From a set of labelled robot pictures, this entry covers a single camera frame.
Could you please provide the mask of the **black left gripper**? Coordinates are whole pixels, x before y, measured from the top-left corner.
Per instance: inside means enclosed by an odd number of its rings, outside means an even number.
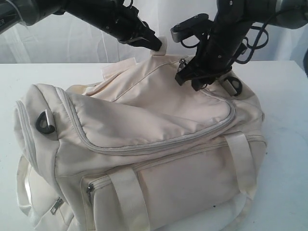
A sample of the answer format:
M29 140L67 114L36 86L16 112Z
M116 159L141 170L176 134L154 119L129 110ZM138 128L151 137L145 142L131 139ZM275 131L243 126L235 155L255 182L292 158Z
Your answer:
M119 43L159 51L162 42L122 0L66 0L63 10L116 38Z

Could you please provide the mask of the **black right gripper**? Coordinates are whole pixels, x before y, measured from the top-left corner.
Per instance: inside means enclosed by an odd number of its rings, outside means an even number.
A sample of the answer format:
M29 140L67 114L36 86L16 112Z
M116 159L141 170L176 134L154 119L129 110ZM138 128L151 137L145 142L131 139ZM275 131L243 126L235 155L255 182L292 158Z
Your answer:
M208 43L196 56L195 63L187 63L175 75L180 86L191 80L192 88L199 91L212 83L209 74L221 73L231 66L233 56L252 25L252 20L247 17L246 5L246 0L217 1L218 12Z

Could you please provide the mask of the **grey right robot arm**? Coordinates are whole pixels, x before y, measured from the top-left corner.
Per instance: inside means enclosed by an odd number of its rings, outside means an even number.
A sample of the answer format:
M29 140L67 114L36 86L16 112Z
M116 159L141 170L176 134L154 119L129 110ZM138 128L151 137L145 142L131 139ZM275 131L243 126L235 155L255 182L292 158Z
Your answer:
M214 20L197 14L171 28L175 43L195 36L195 56L181 61L175 80L190 81L195 91L212 84L231 71L233 63L246 64L256 50L268 25L298 29L308 23L306 0L218 0Z

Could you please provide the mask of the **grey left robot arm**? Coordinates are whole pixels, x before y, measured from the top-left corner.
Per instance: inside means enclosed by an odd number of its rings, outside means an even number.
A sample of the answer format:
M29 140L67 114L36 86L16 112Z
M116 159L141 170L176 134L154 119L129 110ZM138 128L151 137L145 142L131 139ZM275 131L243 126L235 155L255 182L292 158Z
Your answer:
M156 37L138 14L139 10L122 0L2 0L0 2L0 31L16 24L32 26L50 15L69 13L78 19L133 47L160 50Z

